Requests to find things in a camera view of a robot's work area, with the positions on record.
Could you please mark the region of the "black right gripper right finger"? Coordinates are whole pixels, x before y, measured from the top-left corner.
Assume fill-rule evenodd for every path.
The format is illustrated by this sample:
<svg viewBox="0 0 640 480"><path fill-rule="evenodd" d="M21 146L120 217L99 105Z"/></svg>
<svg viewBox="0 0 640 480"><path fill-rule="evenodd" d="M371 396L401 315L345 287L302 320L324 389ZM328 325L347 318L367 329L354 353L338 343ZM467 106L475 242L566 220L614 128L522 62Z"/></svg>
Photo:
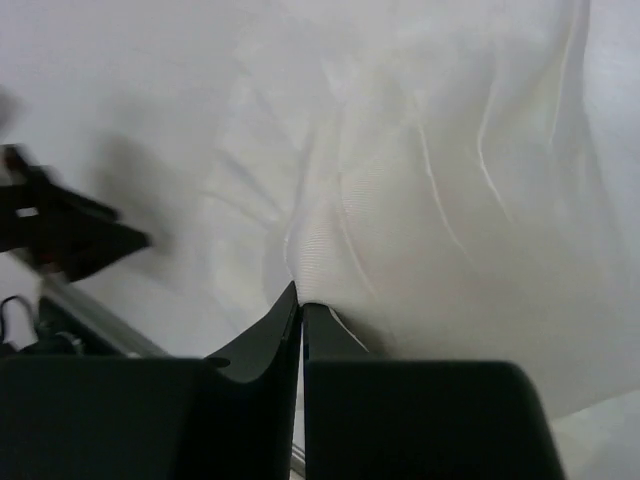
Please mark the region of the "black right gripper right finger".
<svg viewBox="0 0 640 480"><path fill-rule="evenodd" d="M387 359L327 307L302 314L308 478L564 477L536 390L517 366Z"/></svg>

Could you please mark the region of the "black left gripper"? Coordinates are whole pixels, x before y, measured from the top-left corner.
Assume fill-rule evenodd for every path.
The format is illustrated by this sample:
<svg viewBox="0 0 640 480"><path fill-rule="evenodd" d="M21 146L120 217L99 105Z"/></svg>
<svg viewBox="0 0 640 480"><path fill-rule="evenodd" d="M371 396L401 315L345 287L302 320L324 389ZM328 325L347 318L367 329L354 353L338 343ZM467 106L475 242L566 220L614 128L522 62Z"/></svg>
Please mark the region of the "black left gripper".
<svg viewBox="0 0 640 480"><path fill-rule="evenodd" d="M18 144L1 146L1 250L27 248L38 267L84 280L151 246L117 210L58 183Z"/></svg>

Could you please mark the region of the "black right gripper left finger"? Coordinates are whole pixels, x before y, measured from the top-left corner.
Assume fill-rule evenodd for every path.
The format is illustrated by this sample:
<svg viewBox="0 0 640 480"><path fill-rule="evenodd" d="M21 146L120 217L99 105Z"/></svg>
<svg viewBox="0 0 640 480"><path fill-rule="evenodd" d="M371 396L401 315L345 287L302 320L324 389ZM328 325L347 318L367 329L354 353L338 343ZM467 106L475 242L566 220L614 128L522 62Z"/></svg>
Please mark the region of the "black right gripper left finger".
<svg viewBox="0 0 640 480"><path fill-rule="evenodd" d="M5 479L285 479L300 314L288 286L204 358L1 358Z"/></svg>

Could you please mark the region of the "white pleated skirt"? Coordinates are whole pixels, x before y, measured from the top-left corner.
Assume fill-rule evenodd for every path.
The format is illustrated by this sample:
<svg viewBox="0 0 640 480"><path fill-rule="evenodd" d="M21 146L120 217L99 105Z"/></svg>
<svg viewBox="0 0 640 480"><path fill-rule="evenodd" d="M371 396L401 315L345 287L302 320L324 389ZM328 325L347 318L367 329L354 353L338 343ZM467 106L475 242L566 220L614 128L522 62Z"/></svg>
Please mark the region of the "white pleated skirt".
<svg viewBox="0 0 640 480"><path fill-rule="evenodd" d="M288 282L369 349L502 360L560 417L639 386L639 5L285 6L206 195L229 319Z"/></svg>

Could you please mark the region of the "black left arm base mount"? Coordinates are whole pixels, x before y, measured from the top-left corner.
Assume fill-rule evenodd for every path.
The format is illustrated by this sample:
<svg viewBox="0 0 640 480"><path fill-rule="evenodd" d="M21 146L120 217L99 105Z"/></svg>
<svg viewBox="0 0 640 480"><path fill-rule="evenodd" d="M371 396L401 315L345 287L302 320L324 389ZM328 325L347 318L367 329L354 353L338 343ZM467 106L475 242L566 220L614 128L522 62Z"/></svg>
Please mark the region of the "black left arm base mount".
<svg viewBox="0 0 640 480"><path fill-rule="evenodd" d="M8 309L18 303L26 314L35 342L18 348L8 339ZM113 341L85 326L80 320L48 298L41 298L38 309L21 295L12 295L1 301L1 358L17 355L36 356L120 356Z"/></svg>

